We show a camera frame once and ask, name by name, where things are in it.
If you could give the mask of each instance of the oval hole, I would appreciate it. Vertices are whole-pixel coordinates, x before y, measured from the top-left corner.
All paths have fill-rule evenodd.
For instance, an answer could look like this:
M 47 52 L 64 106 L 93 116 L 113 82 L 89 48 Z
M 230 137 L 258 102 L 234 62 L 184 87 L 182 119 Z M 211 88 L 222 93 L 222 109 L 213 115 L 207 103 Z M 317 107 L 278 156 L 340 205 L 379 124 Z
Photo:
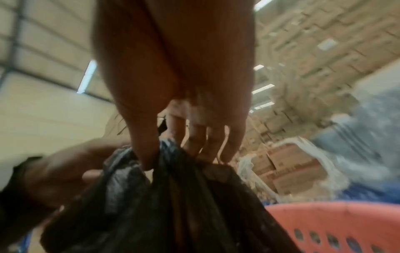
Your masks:
M 349 245 L 350 249 L 355 253 L 363 253 L 360 245 L 358 244 L 357 240 L 354 238 L 346 238 L 346 242 Z
M 310 231 L 311 240 L 316 244 L 321 244 L 320 236 L 315 231 Z
M 304 240 L 303 233 L 300 231 L 300 229 L 295 228 L 294 232 L 295 232 L 296 239 Z
M 371 249 L 373 253 L 386 253 L 386 251 L 376 245 L 371 245 Z
M 336 250 L 340 250 L 339 240 L 336 236 L 327 233 L 326 237 L 328 238 L 329 245 L 332 248 L 334 248 Z

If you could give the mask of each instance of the black plastic bag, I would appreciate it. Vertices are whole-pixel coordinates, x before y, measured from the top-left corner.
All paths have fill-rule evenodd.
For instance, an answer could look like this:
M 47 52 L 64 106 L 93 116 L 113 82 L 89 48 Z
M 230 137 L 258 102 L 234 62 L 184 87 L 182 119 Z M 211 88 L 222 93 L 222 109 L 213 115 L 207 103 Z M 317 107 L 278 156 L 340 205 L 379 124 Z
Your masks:
M 48 253 L 300 253 L 225 165 L 199 163 L 162 141 L 150 184 L 130 148 L 42 234 Z

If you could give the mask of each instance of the red plastic basket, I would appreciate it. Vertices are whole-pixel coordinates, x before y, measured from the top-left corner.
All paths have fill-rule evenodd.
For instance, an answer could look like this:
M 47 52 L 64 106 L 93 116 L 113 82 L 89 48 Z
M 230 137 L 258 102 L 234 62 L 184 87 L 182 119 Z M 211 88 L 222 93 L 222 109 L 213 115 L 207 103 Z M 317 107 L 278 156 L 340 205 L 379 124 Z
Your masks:
M 322 202 L 266 209 L 304 253 L 400 253 L 400 205 Z

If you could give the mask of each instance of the hand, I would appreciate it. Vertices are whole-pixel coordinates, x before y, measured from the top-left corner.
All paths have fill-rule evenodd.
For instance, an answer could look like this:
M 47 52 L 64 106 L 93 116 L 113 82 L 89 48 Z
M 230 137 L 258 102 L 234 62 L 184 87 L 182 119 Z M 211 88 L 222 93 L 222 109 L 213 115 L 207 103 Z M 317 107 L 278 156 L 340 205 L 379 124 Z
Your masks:
M 127 135 L 95 139 L 29 163 L 23 175 L 28 195 L 45 206 L 58 208 L 81 194 L 102 172 L 104 161 L 129 145 Z
M 104 81 L 125 119 L 145 170 L 157 160 L 157 113 L 169 107 L 168 127 L 185 149 L 229 162 L 245 132 L 253 87 L 252 0 L 102 0 L 92 33 Z

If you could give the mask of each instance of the light fixture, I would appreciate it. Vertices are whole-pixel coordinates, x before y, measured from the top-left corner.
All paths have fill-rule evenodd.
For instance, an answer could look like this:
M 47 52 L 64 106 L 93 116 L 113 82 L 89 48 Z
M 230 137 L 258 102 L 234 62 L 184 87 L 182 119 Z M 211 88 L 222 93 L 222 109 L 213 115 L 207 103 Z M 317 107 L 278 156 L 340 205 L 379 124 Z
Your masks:
M 89 65 L 86 68 L 85 74 L 83 75 L 82 81 L 80 82 L 78 91 L 76 93 L 82 94 L 85 92 L 86 88 L 88 87 L 90 80 L 93 77 L 93 73 L 97 68 L 97 63 L 95 60 L 91 60 Z
M 255 71 L 257 71 L 257 70 L 260 70 L 260 69 L 262 69 L 264 67 L 264 65 L 257 65 L 257 66 L 255 66 L 253 69 L 255 70 Z
M 257 107 L 254 107 L 254 109 L 259 110 L 259 109 L 261 109 L 261 108 L 268 107 L 268 106 L 271 106 L 271 105 L 274 105 L 274 104 L 275 104 L 274 102 L 268 102 L 268 103 L 266 103 L 266 104 L 263 104 L 263 105 L 259 105 L 259 106 L 257 106 Z
M 263 91 L 263 90 L 267 90 L 267 89 L 272 88 L 272 87 L 275 87 L 275 85 L 273 85 L 272 83 L 270 83 L 269 85 L 266 85 L 266 86 L 264 86 L 264 87 L 261 87 L 260 89 L 256 89 L 256 90 L 252 91 L 251 93 L 252 93 L 252 94 L 256 94 L 256 93 L 259 93 L 259 92 L 261 92 L 261 91 Z
M 266 6 L 270 2 L 272 2 L 272 0 L 261 0 L 261 1 L 259 1 L 258 3 L 255 4 L 254 11 L 260 10 L 262 7 Z

